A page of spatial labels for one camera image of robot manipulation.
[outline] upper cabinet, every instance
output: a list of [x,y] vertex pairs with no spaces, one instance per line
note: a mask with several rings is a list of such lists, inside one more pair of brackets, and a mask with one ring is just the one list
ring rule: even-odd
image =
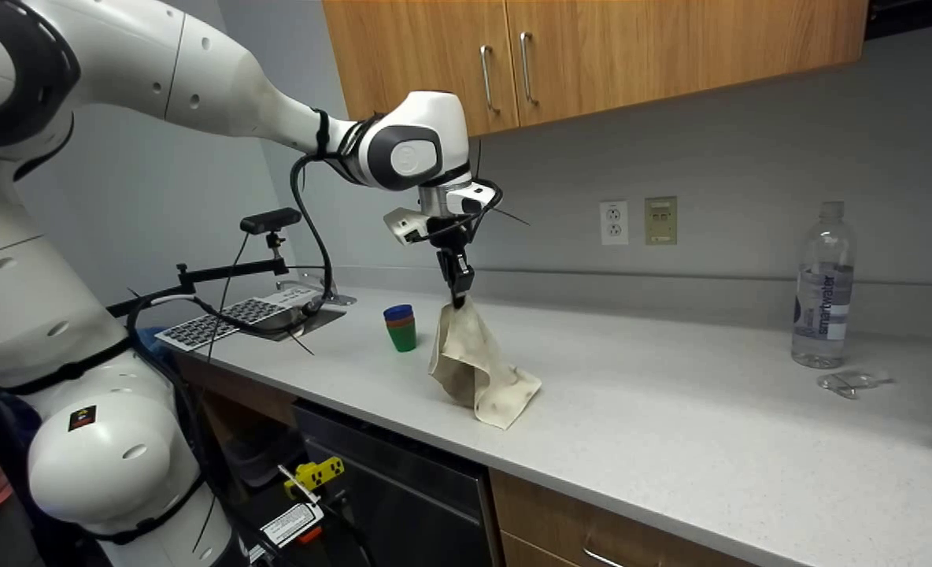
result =
[[518,129],[860,57],[869,0],[321,0],[347,106],[455,90]]

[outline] water bottle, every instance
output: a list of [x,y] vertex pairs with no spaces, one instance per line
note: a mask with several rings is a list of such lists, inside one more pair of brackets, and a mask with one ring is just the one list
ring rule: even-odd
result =
[[794,286],[789,356],[800,364],[843,364],[854,286],[854,233],[843,226],[843,200],[826,200],[806,239]]

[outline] wall outlet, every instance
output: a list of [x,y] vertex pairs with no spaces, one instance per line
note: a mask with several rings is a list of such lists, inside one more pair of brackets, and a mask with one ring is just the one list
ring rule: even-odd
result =
[[601,246],[629,246],[626,200],[598,200],[598,239]]
[[672,196],[645,199],[645,243],[672,246],[681,233],[681,215]]

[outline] white countertop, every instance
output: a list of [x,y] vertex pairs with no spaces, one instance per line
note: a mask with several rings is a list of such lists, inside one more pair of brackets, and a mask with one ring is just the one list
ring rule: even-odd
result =
[[[932,342],[854,339],[851,368],[896,385],[835,396],[786,332],[479,303],[502,356],[543,390],[508,431],[429,378],[441,295],[362,289],[306,342],[229,338],[213,359],[755,564],[932,567]],[[381,307],[412,303],[396,353]]]

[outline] green cup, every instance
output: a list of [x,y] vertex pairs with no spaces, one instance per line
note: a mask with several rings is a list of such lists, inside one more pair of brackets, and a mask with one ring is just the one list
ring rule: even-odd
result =
[[384,328],[389,331],[396,353],[415,348],[415,317],[409,303],[384,307]]

